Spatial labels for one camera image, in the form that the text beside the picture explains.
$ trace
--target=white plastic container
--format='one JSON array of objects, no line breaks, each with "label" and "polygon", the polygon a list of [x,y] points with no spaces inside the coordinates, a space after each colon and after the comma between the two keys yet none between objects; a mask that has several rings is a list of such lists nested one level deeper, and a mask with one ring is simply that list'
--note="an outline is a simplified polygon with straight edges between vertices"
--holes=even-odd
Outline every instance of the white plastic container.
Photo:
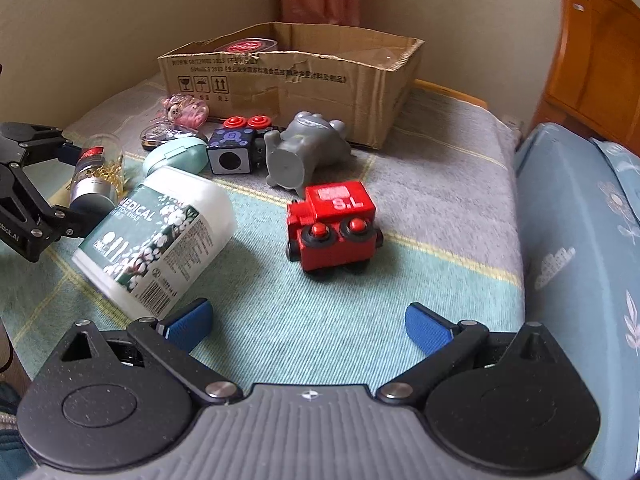
[{"label": "white plastic container", "polygon": [[224,189],[165,166],[121,200],[73,261],[131,319],[162,319],[236,227]]}]

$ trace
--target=red toy truck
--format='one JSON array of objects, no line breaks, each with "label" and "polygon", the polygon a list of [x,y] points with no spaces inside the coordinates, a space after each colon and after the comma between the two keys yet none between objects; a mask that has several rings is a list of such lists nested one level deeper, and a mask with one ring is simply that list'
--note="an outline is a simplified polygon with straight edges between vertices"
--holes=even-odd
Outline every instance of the red toy truck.
[{"label": "red toy truck", "polygon": [[362,272],[383,236],[374,227],[376,206],[361,182],[308,186],[304,202],[287,205],[287,258],[313,278],[332,267]]}]

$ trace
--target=bed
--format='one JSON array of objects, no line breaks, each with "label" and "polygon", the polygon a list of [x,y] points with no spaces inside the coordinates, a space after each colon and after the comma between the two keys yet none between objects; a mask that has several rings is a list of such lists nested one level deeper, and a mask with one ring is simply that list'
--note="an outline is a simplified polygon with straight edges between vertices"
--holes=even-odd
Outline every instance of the bed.
[{"label": "bed", "polygon": [[[140,181],[138,136],[165,95],[160,81],[121,92],[65,131],[76,142],[95,132],[119,136],[129,188]],[[205,171],[228,192],[239,227],[181,303],[204,296],[216,311],[211,336],[193,355],[242,387],[375,388],[423,358],[404,333],[412,301],[449,319],[517,330],[524,304],[513,152],[511,131],[481,106],[412,90],[383,150],[354,150],[349,164],[317,175],[318,182],[364,181],[385,234],[365,274],[339,272],[327,283],[305,279],[285,257],[290,192],[268,187],[263,173]],[[44,196],[62,200],[71,168],[47,162],[28,170]],[[128,322],[72,263],[78,244],[64,238],[37,264],[0,248],[0,317],[30,376],[74,320],[93,319],[101,329]]]},{"label": "bed", "polygon": [[526,317],[551,330],[600,407],[587,469],[630,478],[640,462],[640,158],[546,123],[514,167]]}]

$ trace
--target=bed sheet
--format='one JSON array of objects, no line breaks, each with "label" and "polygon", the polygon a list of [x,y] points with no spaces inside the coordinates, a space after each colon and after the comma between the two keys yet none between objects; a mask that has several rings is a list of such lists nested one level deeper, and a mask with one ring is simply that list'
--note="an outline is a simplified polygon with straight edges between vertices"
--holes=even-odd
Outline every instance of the bed sheet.
[{"label": "bed sheet", "polygon": [[[77,142],[97,132],[119,136],[129,187],[140,181],[138,135],[164,97],[159,81],[108,99],[66,131]],[[268,187],[264,172],[219,178],[204,171],[228,192],[239,227],[178,304],[204,296],[214,305],[213,332],[193,356],[244,388],[253,382],[375,388],[423,357],[404,333],[412,301],[449,319],[516,330],[524,306],[512,156],[510,130],[486,110],[412,91],[383,150],[354,150],[349,164],[316,175],[318,182],[362,180],[385,234],[365,274],[338,272],[326,283],[306,279],[285,257],[290,192]],[[57,168],[30,168],[46,194],[70,176],[69,168]],[[0,248],[7,269],[0,316],[30,375],[75,319],[93,319],[101,329],[128,321],[71,262],[78,243],[55,243],[37,264]]]}]

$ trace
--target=wooden headboard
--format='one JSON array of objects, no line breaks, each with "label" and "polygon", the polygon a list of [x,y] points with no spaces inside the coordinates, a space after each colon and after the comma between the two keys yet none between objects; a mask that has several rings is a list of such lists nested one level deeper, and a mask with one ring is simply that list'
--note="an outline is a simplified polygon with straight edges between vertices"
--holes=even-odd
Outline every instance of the wooden headboard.
[{"label": "wooden headboard", "polygon": [[562,0],[562,31],[531,129],[551,121],[640,154],[640,9]]}]

